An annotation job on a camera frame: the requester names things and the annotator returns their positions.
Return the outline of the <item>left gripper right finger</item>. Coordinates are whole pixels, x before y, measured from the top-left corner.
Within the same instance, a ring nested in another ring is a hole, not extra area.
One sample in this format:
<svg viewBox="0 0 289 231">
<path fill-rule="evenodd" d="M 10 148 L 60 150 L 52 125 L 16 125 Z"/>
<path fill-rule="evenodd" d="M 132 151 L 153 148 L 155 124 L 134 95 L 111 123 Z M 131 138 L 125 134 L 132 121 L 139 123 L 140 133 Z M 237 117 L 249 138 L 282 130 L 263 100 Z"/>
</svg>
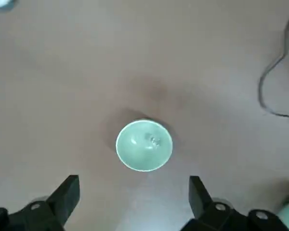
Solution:
<svg viewBox="0 0 289 231">
<path fill-rule="evenodd" d="M 211 198 L 198 176 L 189 177 L 188 199 L 194 218 L 184 226 L 184 231 L 288 231 L 289 228 L 275 214 L 251 210 L 242 215 L 223 202 Z"/>
</svg>

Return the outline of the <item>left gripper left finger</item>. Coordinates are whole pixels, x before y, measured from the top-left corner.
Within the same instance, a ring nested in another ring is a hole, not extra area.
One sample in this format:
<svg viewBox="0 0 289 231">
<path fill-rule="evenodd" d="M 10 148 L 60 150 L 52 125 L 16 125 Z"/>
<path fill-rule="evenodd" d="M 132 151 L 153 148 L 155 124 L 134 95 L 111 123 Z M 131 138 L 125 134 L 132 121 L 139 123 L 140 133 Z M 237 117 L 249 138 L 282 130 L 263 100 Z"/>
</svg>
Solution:
<svg viewBox="0 0 289 231">
<path fill-rule="evenodd" d="M 0 231 L 63 231 L 80 199 L 79 176 L 68 176 L 46 199 L 15 213 L 0 207 Z"/>
</svg>

